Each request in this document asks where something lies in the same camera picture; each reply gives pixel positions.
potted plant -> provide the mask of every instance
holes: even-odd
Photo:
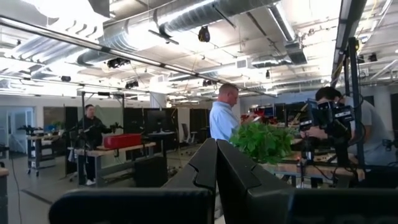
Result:
[[[295,132],[291,128],[249,123],[236,130],[229,141],[257,163],[276,164],[291,154]]]

black monitor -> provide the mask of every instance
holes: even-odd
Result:
[[[275,116],[274,107],[266,107],[264,108],[264,116],[268,118],[273,118]]]
[[[168,131],[167,128],[168,126],[167,126],[166,111],[149,110],[147,112],[147,119],[146,119],[147,133],[158,133],[160,131]]]

wooden table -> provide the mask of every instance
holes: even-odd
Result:
[[[142,159],[147,159],[149,157],[153,157],[153,150],[152,147],[154,147],[156,143],[150,142],[145,144],[145,150],[144,150],[144,157],[143,158],[138,158],[138,160]],[[95,177],[96,177],[96,184],[95,187],[104,187],[106,185],[106,181],[104,177],[106,175],[110,174],[115,174],[117,172],[121,172],[127,169],[132,169],[134,163],[136,160],[132,157],[131,161],[128,162],[123,162],[120,164],[117,164],[115,166],[111,167],[102,167],[101,164],[101,157],[102,156],[108,156],[108,155],[113,155],[114,157],[119,157],[120,152],[132,152],[135,150],[141,150],[144,148],[144,145],[138,145],[138,146],[131,146],[131,147],[125,147],[121,149],[106,149],[103,146],[97,147],[97,150],[92,150],[88,151],[86,150],[86,155],[88,157],[94,157],[95,158]],[[75,154],[77,155],[77,175],[78,175],[78,184],[79,185],[85,185],[86,184],[86,177],[85,177],[85,150],[84,149],[74,149]]]
[[[52,146],[43,146],[42,141],[55,141],[58,140],[61,136],[59,135],[44,135],[44,136],[27,136],[27,173],[30,174],[31,169],[36,170],[36,176],[39,176],[39,169],[48,168],[55,166],[55,154],[52,149]],[[43,155],[42,151],[44,149],[51,149],[51,154]],[[40,163],[45,162],[46,166],[41,166]]]
[[[333,154],[328,154],[324,156],[315,156],[316,162],[326,162],[329,157]],[[298,157],[301,156],[301,152],[294,152],[291,156],[287,157],[287,160],[294,161]],[[282,175],[290,175],[292,177],[301,177],[301,169],[297,166],[297,163],[278,163],[276,165],[272,164],[262,164],[263,168],[268,170],[273,174],[282,174]],[[363,180],[365,178],[365,173],[363,170],[357,170],[358,179]],[[322,178],[325,179],[328,177],[329,179],[333,178],[333,174],[340,175],[344,177],[354,177],[354,174],[350,172],[348,169],[333,166],[313,166],[308,165],[305,166],[305,176],[306,177],[313,177],[313,178]]]
[[[0,168],[0,223],[8,224],[8,199],[7,199],[8,170]]]

man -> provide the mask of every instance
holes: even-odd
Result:
[[[210,134],[214,139],[229,141],[233,130],[239,127],[239,120],[232,112],[232,107],[238,102],[239,90],[232,84],[224,84],[218,90],[217,101],[210,111]],[[254,116],[250,116],[243,123],[249,123]]]
[[[83,119],[85,122],[85,130],[86,137],[88,144],[95,149],[97,146],[102,145],[102,133],[108,134],[111,133],[112,130],[107,128],[102,121],[97,118],[95,114],[95,108],[93,105],[86,105],[85,106],[85,117],[82,118],[79,123],[78,127],[83,128]],[[86,175],[87,175],[87,183],[86,185],[93,185],[95,184],[95,159],[94,157],[87,157],[86,163]]]
[[[342,94],[332,88],[323,87],[317,91],[315,94],[315,99],[318,103],[323,103],[326,101],[334,101],[343,103],[345,105],[352,106],[354,108],[354,101],[351,97],[342,96]],[[391,140],[391,136],[387,131],[383,120],[377,113],[376,109],[367,101],[363,101],[361,105],[362,118],[361,122],[365,128],[364,135],[364,160],[366,165],[377,165],[377,166],[387,166],[391,162],[396,161],[396,149],[391,151],[386,150],[386,147],[382,145],[383,139]],[[351,135],[352,139],[356,141],[360,136],[355,136],[355,121],[351,122]],[[328,136],[324,130],[318,127],[311,127],[302,136],[316,137],[318,139],[327,139]],[[348,149],[349,153],[356,156],[357,150],[356,146],[351,146]],[[394,187],[397,184],[396,181],[385,183],[386,179],[391,179],[391,174],[385,175],[385,172],[369,172],[366,175],[368,180],[367,187]]]

red box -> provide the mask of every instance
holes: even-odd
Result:
[[[104,147],[107,149],[122,149],[138,145],[141,145],[141,134],[118,134],[106,136],[104,139]]]

